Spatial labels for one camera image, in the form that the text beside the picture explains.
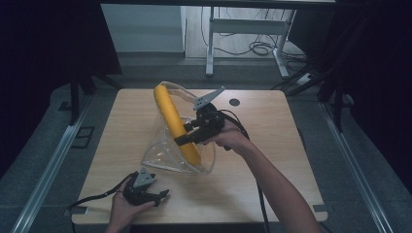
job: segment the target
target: human arm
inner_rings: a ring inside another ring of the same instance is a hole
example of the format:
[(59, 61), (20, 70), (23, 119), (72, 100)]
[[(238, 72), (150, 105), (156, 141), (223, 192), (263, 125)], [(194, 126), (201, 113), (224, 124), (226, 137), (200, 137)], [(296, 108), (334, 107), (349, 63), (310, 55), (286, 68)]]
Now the human arm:
[(106, 228), (106, 233), (119, 233), (128, 226), (131, 221), (138, 215), (155, 205), (155, 202), (147, 202), (140, 206), (130, 205), (124, 198), (122, 192), (127, 181), (124, 182), (119, 191), (113, 196), (112, 211), (110, 221)]
[(241, 155), (272, 210), (288, 232), (322, 232), (308, 204), (289, 180), (229, 121), (223, 131), (203, 143), (216, 142)]

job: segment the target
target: white wall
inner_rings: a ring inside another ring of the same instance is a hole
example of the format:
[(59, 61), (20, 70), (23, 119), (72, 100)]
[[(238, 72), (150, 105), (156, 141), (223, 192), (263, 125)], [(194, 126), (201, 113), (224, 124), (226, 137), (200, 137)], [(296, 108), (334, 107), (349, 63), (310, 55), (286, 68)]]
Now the white wall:
[(117, 52), (183, 52), (185, 7), (101, 4)]

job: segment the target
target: wooden table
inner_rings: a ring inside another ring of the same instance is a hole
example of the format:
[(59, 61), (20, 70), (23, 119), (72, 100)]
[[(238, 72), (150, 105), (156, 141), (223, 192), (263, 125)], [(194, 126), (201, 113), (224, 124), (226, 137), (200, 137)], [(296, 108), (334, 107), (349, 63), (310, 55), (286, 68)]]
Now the wooden table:
[[(196, 96), (211, 91), (191, 90)], [(232, 98), (240, 100), (240, 105), (231, 106)], [(218, 110), (227, 109), (237, 114), (251, 140), (296, 186), (312, 211), (314, 206), (324, 204), (283, 92), (227, 89), (213, 104)], [(104, 193), (127, 174), (141, 169), (156, 116), (152, 89), (119, 91), (79, 199)], [(244, 160), (232, 150), (217, 147), (216, 153), (216, 164), (209, 175), (147, 167), (156, 174), (151, 191), (170, 189), (170, 192), (159, 207), (140, 214), (134, 223), (263, 221), (257, 184)], [(72, 219), (77, 224), (107, 223), (111, 203), (111, 197), (86, 202), (83, 206), (87, 212), (73, 215)], [(278, 221), (267, 202), (266, 209), (269, 220)], [(314, 214), (318, 221), (327, 219), (327, 212), (314, 211)]]

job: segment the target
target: transparent plastic container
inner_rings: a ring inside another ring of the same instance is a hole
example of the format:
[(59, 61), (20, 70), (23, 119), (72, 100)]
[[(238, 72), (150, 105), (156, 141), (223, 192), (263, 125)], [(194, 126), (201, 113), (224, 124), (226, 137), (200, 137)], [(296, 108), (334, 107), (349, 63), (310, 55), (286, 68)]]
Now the transparent plastic container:
[[(196, 113), (193, 110), (196, 99), (194, 94), (174, 83), (162, 82), (159, 85), (167, 88), (170, 98), (182, 120), (182, 125), (196, 119)], [(182, 153), (164, 120), (165, 117), (167, 116), (163, 116), (160, 109), (158, 109), (153, 130), (154, 134), (143, 156), (142, 164), (181, 173), (211, 173), (215, 165), (215, 144), (194, 145), (195, 150), (200, 155), (200, 164), (193, 165), (189, 163), (186, 157), (192, 156), (192, 154)]]

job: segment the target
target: metal bracket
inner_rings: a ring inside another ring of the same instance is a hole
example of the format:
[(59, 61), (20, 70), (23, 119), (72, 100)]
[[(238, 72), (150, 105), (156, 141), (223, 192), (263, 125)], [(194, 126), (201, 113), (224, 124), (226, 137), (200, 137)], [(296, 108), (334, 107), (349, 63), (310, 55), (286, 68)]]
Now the metal bracket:
[(202, 108), (203, 106), (209, 104), (213, 99), (218, 97), (218, 95), (220, 95), (224, 90), (225, 90), (225, 87), (222, 86), (220, 89), (210, 92), (209, 94), (206, 94), (201, 97), (196, 97), (196, 99), (194, 100), (193, 109), (196, 111)]
[(152, 175), (148, 172), (148, 170), (146, 170), (146, 168), (142, 168), (136, 178), (136, 181), (133, 183), (133, 187), (144, 186), (153, 182), (154, 179)]

